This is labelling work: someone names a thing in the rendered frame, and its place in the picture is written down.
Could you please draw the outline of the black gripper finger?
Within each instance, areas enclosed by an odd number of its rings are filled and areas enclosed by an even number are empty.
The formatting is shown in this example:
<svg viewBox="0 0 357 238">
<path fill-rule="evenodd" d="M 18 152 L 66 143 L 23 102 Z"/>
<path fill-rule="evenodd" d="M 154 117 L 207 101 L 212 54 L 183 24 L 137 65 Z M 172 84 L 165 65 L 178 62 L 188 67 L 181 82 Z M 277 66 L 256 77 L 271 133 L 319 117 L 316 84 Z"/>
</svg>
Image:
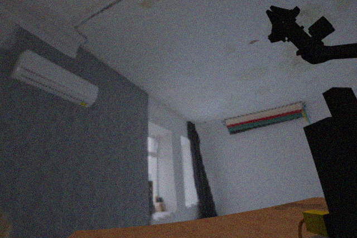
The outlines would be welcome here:
<svg viewBox="0 0 357 238">
<path fill-rule="evenodd" d="M 272 10 L 272 12 L 274 12 L 277 15 L 280 15 L 283 18 L 285 18 L 292 11 L 292 9 L 288 10 L 288 9 L 285 9 L 285 8 L 275 7 L 273 5 L 270 6 L 270 9 Z"/>
<path fill-rule="evenodd" d="M 275 28 L 277 28 L 281 23 L 285 20 L 285 18 L 281 17 L 280 15 L 275 14 L 274 12 L 270 10 L 266 10 L 266 13 L 272 23 L 272 30 L 274 31 Z"/>
</svg>

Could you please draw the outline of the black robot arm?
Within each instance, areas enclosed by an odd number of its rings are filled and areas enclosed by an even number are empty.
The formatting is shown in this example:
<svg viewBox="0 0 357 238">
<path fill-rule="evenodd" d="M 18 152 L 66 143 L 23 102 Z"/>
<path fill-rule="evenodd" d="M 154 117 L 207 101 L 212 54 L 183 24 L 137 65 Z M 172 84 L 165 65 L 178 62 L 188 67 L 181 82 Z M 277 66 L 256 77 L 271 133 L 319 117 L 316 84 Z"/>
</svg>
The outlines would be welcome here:
<svg viewBox="0 0 357 238">
<path fill-rule="evenodd" d="M 332 24 L 322 16 L 308 28 L 311 37 L 304 32 L 301 37 L 292 42 L 299 50 L 296 55 L 309 62 L 319 64 L 335 59 L 357 58 L 357 43 L 335 46 L 324 46 L 323 38 L 335 31 Z"/>
</svg>

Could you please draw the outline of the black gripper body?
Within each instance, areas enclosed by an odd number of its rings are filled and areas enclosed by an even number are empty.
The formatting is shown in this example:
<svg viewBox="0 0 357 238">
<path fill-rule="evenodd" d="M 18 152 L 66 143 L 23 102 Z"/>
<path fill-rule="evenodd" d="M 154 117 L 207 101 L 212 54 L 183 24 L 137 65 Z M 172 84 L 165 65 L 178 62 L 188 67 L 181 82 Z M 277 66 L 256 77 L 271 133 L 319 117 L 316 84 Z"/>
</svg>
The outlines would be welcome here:
<svg viewBox="0 0 357 238">
<path fill-rule="evenodd" d="M 280 37 L 285 35 L 288 39 L 287 42 L 294 42 L 296 41 L 299 37 L 303 35 L 305 32 L 303 30 L 303 26 L 299 26 L 295 21 L 296 17 L 300 13 L 300 9 L 296 6 L 291 13 L 289 13 L 286 17 L 283 23 L 279 25 L 275 30 L 273 31 L 274 33 L 271 34 L 268 39 L 271 42 L 275 42 L 278 40 Z"/>
</svg>

